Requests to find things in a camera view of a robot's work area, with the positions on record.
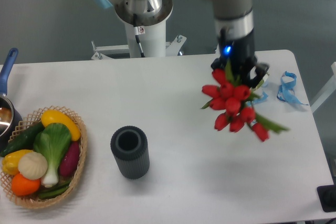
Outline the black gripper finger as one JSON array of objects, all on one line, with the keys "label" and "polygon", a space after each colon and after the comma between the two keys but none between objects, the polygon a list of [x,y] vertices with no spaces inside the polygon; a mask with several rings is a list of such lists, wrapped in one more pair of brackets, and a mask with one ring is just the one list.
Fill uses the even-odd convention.
[{"label": "black gripper finger", "polygon": [[269,64],[260,62],[255,64],[254,67],[250,70],[248,74],[248,86],[250,88],[255,88],[264,78],[264,76],[268,73]]},{"label": "black gripper finger", "polygon": [[220,60],[214,60],[211,64],[211,68],[215,69],[222,69],[225,70],[226,62],[221,62]]}]

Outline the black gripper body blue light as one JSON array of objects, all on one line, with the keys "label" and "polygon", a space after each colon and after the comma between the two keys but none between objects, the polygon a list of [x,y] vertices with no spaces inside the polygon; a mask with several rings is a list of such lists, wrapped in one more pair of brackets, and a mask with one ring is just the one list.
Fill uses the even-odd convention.
[{"label": "black gripper body blue light", "polygon": [[257,63],[254,31],[242,38],[229,39],[228,32],[222,29],[218,37],[218,46],[220,56],[215,60],[226,64],[230,61],[234,77],[240,76],[242,84],[248,86],[248,74]]}]

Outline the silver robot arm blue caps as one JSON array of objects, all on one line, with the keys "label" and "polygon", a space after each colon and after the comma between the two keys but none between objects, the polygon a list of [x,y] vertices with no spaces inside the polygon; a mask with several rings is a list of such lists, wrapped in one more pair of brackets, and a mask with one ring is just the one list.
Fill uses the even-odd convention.
[{"label": "silver robot arm blue caps", "polygon": [[[94,0],[102,8],[113,8],[124,23],[132,58],[167,55],[166,21],[173,0]],[[255,88],[262,84],[269,66],[255,56],[252,0],[206,0],[214,15],[218,57],[213,69],[229,67],[233,76]]]}]

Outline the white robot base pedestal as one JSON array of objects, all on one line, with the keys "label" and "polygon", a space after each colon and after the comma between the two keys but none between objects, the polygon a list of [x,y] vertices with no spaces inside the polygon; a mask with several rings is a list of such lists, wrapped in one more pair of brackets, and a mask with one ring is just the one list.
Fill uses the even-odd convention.
[{"label": "white robot base pedestal", "polygon": [[126,45],[97,47],[92,42],[91,59],[181,56],[181,49],[187,41],[183,35],[177,35],[172,41],[166,41],[166,21],[140,27],[124,23],[124,27],[127,36]]}]

